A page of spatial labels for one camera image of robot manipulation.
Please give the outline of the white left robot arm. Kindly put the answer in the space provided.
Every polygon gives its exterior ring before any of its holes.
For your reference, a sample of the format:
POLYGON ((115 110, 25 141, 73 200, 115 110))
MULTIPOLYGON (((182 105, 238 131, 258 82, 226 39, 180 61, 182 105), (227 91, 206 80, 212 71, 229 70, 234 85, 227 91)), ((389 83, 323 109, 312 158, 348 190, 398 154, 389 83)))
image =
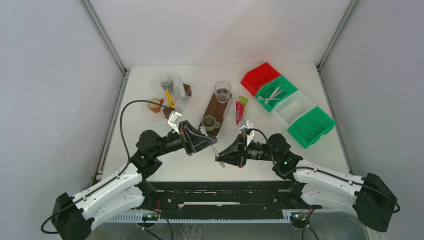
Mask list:
POLYGON ((186 120, 166 136, 145 130, 136 143, 136 152, 123 167, 86 190, 58 196, 47 221, 54 226, 54 234, 63 240, 85 240, 114 216, 132 208, 149 209, 155 205, 157 191, 147 179, 163 164, 160 156, 181 149, 191 156, 217 142, 216 137, 205 135, 186 120))

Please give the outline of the grey ceramic cup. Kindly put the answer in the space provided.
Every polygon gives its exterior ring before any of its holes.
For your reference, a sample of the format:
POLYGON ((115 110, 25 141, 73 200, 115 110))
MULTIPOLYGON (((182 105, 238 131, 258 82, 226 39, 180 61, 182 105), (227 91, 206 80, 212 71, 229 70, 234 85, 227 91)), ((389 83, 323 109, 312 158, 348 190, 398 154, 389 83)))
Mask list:
POLYGON ((206 115, 201 120, 201 126, 206 130, 206 132, 212 132, 221 127, 221 123, 216 120, 212 115, 206 115))

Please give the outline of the white toothpaste tube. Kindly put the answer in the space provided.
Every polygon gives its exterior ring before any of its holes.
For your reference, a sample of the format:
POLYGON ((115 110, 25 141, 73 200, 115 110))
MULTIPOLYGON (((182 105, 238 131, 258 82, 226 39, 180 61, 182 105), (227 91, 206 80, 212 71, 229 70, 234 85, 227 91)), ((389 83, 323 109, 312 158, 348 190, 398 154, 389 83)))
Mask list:
POLYGON ((176 83, 177 83, 177 93, 178 93, 178 96, 182 100, 185 100, 186 99, 186 90, 184 88, 184 83, 182 81, 182 78, 181 78, 181 75, 180 74, 178 75, 178 78, 177 78, 176 83))

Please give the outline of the clear textured acrylic holder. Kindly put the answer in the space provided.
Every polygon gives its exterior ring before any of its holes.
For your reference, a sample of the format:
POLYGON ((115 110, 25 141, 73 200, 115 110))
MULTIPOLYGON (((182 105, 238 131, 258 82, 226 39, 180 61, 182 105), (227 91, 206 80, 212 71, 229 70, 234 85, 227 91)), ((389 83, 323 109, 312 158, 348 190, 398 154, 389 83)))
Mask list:
POLYGON ((228 120, 230 123, 238 126, 236 124, 236 101, 237 100, 232 98, 232 97, 228 100, 227 106, 225 107, 223 116, 224 116, 225 121, 228 120))

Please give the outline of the green toothpaste tube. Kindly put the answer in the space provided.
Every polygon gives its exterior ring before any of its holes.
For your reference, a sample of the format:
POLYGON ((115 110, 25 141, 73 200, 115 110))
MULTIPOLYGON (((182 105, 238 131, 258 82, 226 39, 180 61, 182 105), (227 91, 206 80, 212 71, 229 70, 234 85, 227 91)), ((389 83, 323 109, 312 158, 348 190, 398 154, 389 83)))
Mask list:
POLYGON ((243 105, 244 110, 247 109, 247 105, 248 105, 248 102, 249 102, 249 99, 247 97, 240 95, 238 97, 238 102, 243 105))

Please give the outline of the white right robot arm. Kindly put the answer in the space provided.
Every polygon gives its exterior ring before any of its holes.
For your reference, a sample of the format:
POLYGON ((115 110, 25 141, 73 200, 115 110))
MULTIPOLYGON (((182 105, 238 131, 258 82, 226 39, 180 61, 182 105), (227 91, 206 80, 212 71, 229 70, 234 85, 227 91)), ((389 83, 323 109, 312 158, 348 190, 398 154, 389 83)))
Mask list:
POLYGON ((377 232, 385 233, 393 214, 400 211, 398 199, 376 174, 366 176, 339 173, 319 166, 291 152, 291 145, 275 133, 265 143, 248 141, 241 133, 215 160, 242 168, 247 160, 270 161, 272 170, 293 182, 289 203, 331 208, 348 213, 377 232))

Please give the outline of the green bin with toothpaste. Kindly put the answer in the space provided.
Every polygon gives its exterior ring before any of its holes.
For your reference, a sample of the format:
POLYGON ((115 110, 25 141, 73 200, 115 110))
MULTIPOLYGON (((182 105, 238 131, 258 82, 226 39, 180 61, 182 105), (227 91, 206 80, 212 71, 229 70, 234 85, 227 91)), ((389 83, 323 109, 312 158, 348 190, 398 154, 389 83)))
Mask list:
POLYGON ((304 149, 307 149, 323 135, 328 134, 336 124, 334 119, 316 106, 297 119, 288 128, 288 132, 304 149))

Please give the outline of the clear glass tumbler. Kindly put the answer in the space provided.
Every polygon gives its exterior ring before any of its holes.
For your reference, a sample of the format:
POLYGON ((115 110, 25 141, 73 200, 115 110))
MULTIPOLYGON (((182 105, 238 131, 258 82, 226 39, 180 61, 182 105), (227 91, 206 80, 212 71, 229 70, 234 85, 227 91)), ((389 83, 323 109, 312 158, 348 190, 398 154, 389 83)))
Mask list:
POLYGON ((231 85, 227 81, 218 81, 214 85, 214 94, 217 101, 221 104, 225 104, 229 101, 231 96, 231 85))

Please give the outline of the orange ceramic cup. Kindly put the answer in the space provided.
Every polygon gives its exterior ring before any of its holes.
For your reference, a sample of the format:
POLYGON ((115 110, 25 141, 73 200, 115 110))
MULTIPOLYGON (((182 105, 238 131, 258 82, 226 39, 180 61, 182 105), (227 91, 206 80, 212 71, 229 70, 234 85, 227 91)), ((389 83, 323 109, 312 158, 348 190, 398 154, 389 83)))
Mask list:
POLYGON ((153 113, 159 113, 162 108, 162 104, 164 103, 164 100, 162 98, 154 98, 149 101, 147 104, 148 109, 153 113))

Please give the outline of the yellow toothpaste tube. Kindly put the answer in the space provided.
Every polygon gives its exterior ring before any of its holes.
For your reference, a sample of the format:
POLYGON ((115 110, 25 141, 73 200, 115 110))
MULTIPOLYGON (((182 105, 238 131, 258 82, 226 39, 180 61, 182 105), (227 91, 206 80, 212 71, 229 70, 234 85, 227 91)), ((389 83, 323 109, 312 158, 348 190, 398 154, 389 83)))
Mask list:
POLYGON ((166 95, 166 99, 167 99, 167 102, 169 104, 169 107, 172 108, 172 109, 175 109, 176 104, 174 103, 173 96, 170 93, 168 88, 165 89, 165 95, 166 95))

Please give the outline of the red toothpaste tube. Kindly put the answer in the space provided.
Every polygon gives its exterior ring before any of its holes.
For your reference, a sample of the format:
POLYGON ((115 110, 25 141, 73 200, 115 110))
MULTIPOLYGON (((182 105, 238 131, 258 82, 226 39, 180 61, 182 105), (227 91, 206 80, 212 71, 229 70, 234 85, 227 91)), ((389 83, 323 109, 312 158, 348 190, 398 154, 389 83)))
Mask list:
POLYGON ((239 125, 244 118, 244 109, 245 106, 242 103, 238 101, 235 102, 235 120, 237 125, 239 125))

